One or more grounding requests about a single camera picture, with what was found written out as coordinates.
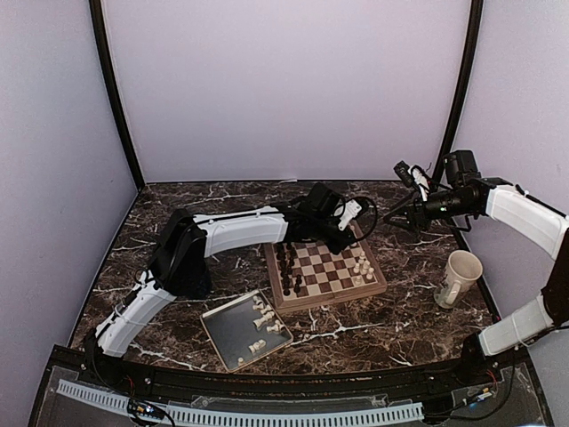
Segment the wooden chess board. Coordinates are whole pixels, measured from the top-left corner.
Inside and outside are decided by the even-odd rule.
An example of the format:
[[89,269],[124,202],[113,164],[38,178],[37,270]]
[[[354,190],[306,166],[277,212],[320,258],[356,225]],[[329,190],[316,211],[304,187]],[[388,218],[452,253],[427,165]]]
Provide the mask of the wooden chess board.
[[[274,307],[280,314],[352,301],[387,291],[387,281],[366,240],[347,247],[340,254],[332,254],[322,242],[293,243],[298,259],[295,266],[303,276],[301,296],[296,297],[293,294],[283,296],[276,266],[276,245],[265,244],[263,248]],[[359,273],[355,274],[353,271],[362,251],[365,251],[370,268],[374,269],[372,280],[366,279],[366,274],[361,271],[362,265],[360,265]],[[362,277],[360,286],[354,283],[356,276]]]

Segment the metal tray wooden rim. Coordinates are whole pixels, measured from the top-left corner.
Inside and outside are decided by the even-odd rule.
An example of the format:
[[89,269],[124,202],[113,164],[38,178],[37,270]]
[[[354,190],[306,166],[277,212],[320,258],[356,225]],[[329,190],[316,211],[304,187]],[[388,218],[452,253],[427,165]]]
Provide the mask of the metal tray wooden rim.
[[243,366],[237,364],[237,358],[247,352],[245,348],[246,345],[252,343],[253,338],[258,336],[252,323],[252,320],[256,318],[252,310],[252,297],[256,294],[258,294],[264,302],[269,303],[276,312],[276,308],[268,301],[262,292],[253,291],[231,302],[225,303],[216,309],[209,310],[201,316],[201,323],[216,354],[220,358],[221,364],[226,371],[230,373],[235,373],[244,367],[250,366],[260,359],[278,350],[282,350],[293,342],[293,334],[276,312],[276,315],[284,324],[285,335],[288,338],[287,342],[270,353],[255,359],[253,362]]

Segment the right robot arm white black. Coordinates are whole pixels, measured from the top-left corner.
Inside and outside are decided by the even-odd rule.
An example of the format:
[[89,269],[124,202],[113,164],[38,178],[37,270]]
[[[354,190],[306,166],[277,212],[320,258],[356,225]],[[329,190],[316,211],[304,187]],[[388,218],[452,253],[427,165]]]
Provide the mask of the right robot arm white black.
[[470,150],[445,155],[443,164],[445,183],[417,165],[395,165],[411,193],[390,208],[384,221],[413,233],[459,216],[495,222],[471,242],[488,262],[490,278],[503,278],[507,290],[522,294],[519,308],[465,342],[466,357],[454,365],[453,377],[471,386],[486,374],[487,359],[568,326],[568,216],[518,184],[483,177]]

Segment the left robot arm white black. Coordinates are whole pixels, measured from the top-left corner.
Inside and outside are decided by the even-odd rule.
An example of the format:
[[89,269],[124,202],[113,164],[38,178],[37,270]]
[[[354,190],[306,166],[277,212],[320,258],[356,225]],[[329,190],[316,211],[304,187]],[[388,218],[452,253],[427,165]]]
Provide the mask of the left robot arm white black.
[[120,359],[148,322],[177,298],[200,299],[212,288],[208,257],[258,244],[320,241],[333,254],[358,242],[349,223],[376,204],[368,197],[347,199],[322,182],[289,202],[249,211],[196,214],[175,210],[166,223],[146,268],[130,293],[84,339],[97,355],[90,371],[107,388],[125,380]]

